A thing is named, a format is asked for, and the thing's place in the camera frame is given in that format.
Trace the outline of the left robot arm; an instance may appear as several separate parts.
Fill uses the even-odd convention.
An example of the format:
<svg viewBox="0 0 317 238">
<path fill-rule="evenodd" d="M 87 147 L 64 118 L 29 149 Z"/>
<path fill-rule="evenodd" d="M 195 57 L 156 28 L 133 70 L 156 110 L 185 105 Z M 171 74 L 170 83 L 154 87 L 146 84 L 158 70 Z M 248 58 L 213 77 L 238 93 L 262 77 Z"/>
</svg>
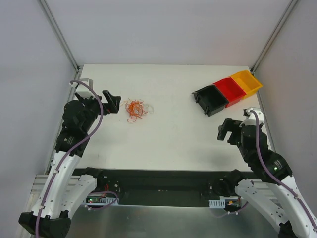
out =
<svg viewBox="0 0 317 238">
<path fill-rule="evenodd" d="M 76 93 L 76 99 L 64 106 L 62 130 L 54 148 L 53 164 L 41 194 L 29 212 L 21 213 L 19 224 L 30 234 L 43 238 L 66 237 L 71 219 L 76 210 L 91 193 L 104 189 L 105 181 L 99 177 L 101 171 L 89 168 L 79 177 L 75 186 L 67 192 L 72 174 L 82 158 L 97 120 L 119 111 L 120 96 L 103 91 L 102 97 L 88 92 Z"/>
</svg>

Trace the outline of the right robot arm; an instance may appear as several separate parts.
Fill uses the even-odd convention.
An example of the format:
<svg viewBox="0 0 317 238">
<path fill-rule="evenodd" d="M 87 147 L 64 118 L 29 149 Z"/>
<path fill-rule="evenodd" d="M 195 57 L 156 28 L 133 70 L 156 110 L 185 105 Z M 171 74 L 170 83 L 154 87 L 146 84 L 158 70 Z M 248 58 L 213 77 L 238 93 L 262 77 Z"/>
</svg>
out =
<svg viewBox="0 0 317 238">
<path fill-rule="evenodd" d="M 239 170 L 227 174 L 214 187 L 221 196 L 238 195 L 259 211 L 280 238 L 315 238 L 317 219 L 305 202 L 286 160 L 268 147 L 263 121 L 249 115 L 244 121 L 226 118 L 218 128 L 218 140 L 231 133 L 228 143 L 237 148 L 256 177 L 266 183 L 279 204 L 258 191 Z"/>
</svg>

